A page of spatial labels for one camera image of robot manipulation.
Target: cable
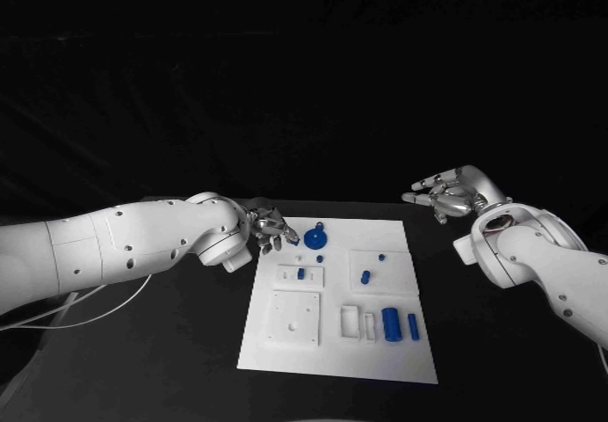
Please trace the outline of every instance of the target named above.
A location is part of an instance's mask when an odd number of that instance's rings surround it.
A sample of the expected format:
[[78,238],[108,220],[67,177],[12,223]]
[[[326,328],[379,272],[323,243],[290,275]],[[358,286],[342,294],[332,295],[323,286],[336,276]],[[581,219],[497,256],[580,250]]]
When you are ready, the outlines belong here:
[[133,298],[137,296],[137,294],[142,292],[143,288],[149,284],[152,276],[153,275],[150,274],[149,278],[143,282],[142,287],[137,289],[137,292],[133,294],[133,296],[113,310],[110,310],[106,314],[95,316],[94,318],[88,319],[87,321],[82,321],[81,323],[72,324],[72,325],[58,325],[55,327],[46,327],[45,325],[19,325],[15,328],[36,328],[39,330],[58,330],[61,328],[78,327],[80,325],[93,323],[94,321],[97,321],[98,319],[103,319],[107,315],[110,315],[116,310],[118,310],[133,300]]
[[28,324],[32,321],[36,321],[39,318],[48,317],[51,314],[55,314],[57,312],[59,312],[64,309],[68,309],[78,302],[82,302],[91,295],[94,295],[95,293],[98,293],[101,291],[101,289],[104,289],[107,286],[108,285],[104,284],[103,286],[100,286],[98,288],[95,288],[95,290],[93,290],[91,292],[88,292],[82,297],[80,297],[74,302],[68,303],[64,306],[59,306],[57,309],[51,310],[49,312],[45,312],[41,315],[32,316],[29,319],[25,319],[23,321],[19,321],[18,323],[13,323],[13,324],[0,326],[0,331],[9,330],[10,328],[16,328],[19,325]]
[[600,346],[600,344],[598,344],[598,350],[600,350],[600,357],[603,358],[604,371],[608,374],[608,364],[605,363],[604,349]]

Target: blue object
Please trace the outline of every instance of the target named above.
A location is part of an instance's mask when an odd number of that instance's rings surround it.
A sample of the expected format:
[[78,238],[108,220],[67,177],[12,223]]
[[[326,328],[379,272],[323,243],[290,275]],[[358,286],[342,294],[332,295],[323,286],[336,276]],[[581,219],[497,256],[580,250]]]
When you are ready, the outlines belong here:
[[410,331],[412,332],[412,340],[420,340],[418,324],[415,323],[415,314],[408,314]]
[[384,309],[384,337],[392,342],[404,340],[399,313],[395,308]]
[[368,270],[365,270],[363,276],[362,276],[362,283],[363,284],[368,284],[371,282],[371,277],[372,277],[372,273]]
[[313,249],[320,249],[327,243],[327,235],[323,231],[323,223],[317,223],[317,227],[307,231],[304,235],[304,244]]

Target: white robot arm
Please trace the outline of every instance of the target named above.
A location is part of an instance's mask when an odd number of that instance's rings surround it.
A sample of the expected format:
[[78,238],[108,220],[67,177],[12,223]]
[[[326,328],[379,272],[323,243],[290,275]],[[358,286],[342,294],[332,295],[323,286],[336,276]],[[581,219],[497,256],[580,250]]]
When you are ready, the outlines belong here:
[[590,252],[568,224],[546,210],[513,203],[486,174],[466,166],[412,185],[402,199],[435,209],[435,218],[477,212],[471,234],[454,241],[467,265],[500,287],[536,281],[556,315],[608,348],[608,257]]
[[0,315],[39,299],[169,270],[186,253],[234,272],[263,253],[299,242],[268,200],[250,209],[216,193],[101,209],[54,222],[0,227]]

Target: table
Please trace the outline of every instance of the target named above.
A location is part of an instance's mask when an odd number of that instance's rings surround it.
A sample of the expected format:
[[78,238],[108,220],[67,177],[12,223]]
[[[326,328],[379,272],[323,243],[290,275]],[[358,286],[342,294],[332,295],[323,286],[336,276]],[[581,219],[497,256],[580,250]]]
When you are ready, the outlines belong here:
[[[118,312],[54,333],[6,420],[385,421],[510,411],[546,417],[568,410],[581,416],[603,404],[595,344],[552,315],[539,287],[502,290],[463,265],[451,243],[473,218],[441,226],[431,210],[410,204],[276,204],[291,216],[404,220],[440,385],[237,369],[257,258],[229,274],[191,256]],[[106,288],[65,323],[97,316],[140,284]]]

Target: humanoid robot hand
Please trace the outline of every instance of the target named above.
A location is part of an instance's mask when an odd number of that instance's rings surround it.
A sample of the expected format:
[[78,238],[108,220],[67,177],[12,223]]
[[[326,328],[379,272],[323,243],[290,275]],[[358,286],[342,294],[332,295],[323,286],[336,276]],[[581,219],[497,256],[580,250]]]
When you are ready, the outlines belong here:
[[286,223],[281,213],[267,198],[254,198],[247,202],[245,208],[251,233],[257,237],[257,244],[264,255],[273,251],[273,246],[277,251],[281,250],[281,235],[290,243],[299,243],[299,233]]
[[484,172],[473,165],[444,171],[412,184],[412,190],[430,188],[428,193],[404,193],[402,200],[425,205],[435,211],[441,224],[447,217],[463,217],[476,211],[483,215],[490,209],[509,204],[507,198]]

